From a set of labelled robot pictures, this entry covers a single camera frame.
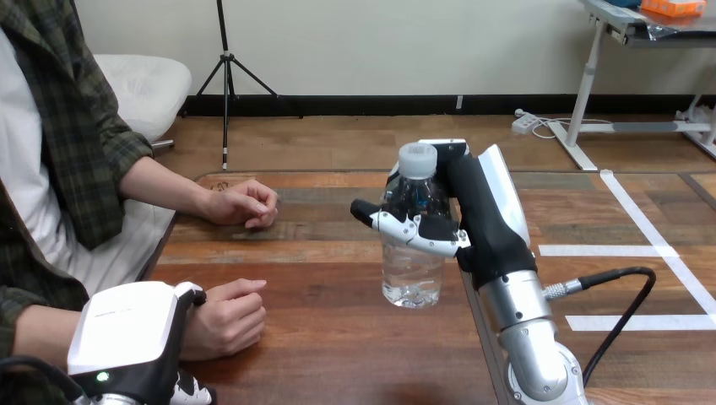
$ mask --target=rolled-up sleeve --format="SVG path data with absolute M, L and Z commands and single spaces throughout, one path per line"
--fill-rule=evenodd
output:
M 110 164 L 112 178 L 118 186 L 120 180 L 137 160 L 154 157 L 153 149 L 144 135 L 133 131 L 119 116 L 117 96 L 97 64 L 95 56 L 84 42 L 79 21 L 71 4 L 63 3 L 65 3 L 63 15 L 66 35 L 72 38 L 68 44 L 76 47 L 70 52 L 73 57 L 75 81 L 96 119 L 104 155 Z
M 46 302 L 22 289 L 0 286 L 0 359 L 12 355 L 18 318 L 31 305 L 46 305 Z

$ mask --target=plastic bottle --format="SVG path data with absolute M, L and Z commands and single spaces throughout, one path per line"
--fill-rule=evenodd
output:
M 450 200 L 435 181 L 437 150 L 427 143 L 408 143 L 399 150 L 399 176 L 382 196 L 390 213 L 440 215 L 450 218 Z M 445 259 L 409 248 L 382 236 L 382 292 L 397 306 L 426 308 L 438 302 Z

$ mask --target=black tripod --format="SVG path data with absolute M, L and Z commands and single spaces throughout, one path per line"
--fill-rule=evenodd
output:
M 278 94 L 276 94 L 275 91 L 273 91 L 269 86 L 262 82 L 261 79 L 257 78 L 255 74 L 251 73 L 247 68 L 244 67 L 244 65 L 242 65 L 238 60 L 236 60 L 236 57 L 233 53 L 229 53 L 229 44 L 226 40 L 226 27 L 224 26 L 224 6 L 221 4 L 221 0 L 216 0 L 216 8 L 219 10 L 219 28 L 221 29 L 221 43 L 224 46 L 224 53 L 219 57 L 219 62 L 216 63 L 216 67 L 214 67 L 214 70 L 209 75 L 209 78 L 206 79 L 201 89 L 199 89 L 197 97 L 199 97 L 203 93 L 204 89 L 206 89 L 206 86 L 209 84 L 211 79 L 214 78 L 216 72 L 219 71 L 221 65 L 224 65 L 224 164 L 222 165 L 222 168 L 226 170 L 226 161 L 229 156 L 229 104 L 231 101 L 238 99 L 238 96 L 234 93 L 234 79 L 231 75 L 232 62 L 235 63 L 239 68 L 241 68 L 241 70 L 246 72 L 246 74 L 248 74 L 252 79 L 256 80 L 256 83 L 261 84 L 261 87 L 266 89 L 266 91 L 268 91 L 278 102 L 280 102 L 281 105 L 287 111 L 291 112 L 292 116 L 298 116 L 299 118 L 303 118 L 303 115 L 296 113 L 296 111 L 290 106 L 288 106 L 285 101 L 281 99 Z M 186 108 L 184 108 L 184 111 L 182 111 L 182 117 L 184 116 L 187 116 Z

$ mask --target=bottle cap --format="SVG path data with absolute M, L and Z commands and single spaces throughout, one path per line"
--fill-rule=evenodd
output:
M 437 149 L 429 143 L 407 143 L 398 151 L 398 173 L 407 179 L 427 179 L 435 175 Z

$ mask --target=green plaid shirt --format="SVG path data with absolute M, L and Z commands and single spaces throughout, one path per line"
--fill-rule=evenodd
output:
M 42 161 L 78 242 L 92 249 L 122 230 L 119 181 L 151 156 L 146 139 L 117 114 L 117 98 L 70 0 L 0 0 L 0 26 L 13 44 L 42 120 Z M 13 350 L 15 322 L 29 305 L 81 311 L 82 284 L 49 265 L 0 181 L 0 359 Z M 44 377 L 0 375 L 0 403 L 66 403 Z

